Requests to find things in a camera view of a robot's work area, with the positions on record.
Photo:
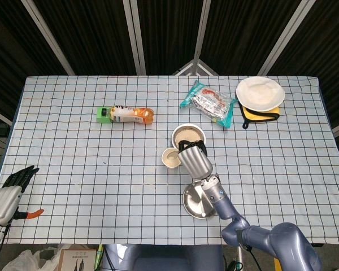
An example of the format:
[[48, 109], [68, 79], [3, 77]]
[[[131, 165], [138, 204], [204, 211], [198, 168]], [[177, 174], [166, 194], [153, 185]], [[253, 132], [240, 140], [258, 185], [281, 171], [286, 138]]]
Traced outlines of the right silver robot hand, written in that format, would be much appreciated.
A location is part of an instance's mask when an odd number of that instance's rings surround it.
[[179, 142], [179, 160], [192, 179], [203, 180], [212, 175], [213, 166], [207, 157], [207, 149], [203, 140]]

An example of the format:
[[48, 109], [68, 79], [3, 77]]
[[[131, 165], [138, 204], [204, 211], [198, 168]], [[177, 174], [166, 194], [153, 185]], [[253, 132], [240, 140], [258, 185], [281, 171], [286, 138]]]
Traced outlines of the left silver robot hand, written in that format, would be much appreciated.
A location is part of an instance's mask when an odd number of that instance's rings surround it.
[[20, 212], [19, 203], [32, 177], [39, 171], [34, 165], [11, 174], [0, 188], [0, 226], [6, 227], [12, 220], [28, 220], [40, 216], [44, 210], [33, 213]]

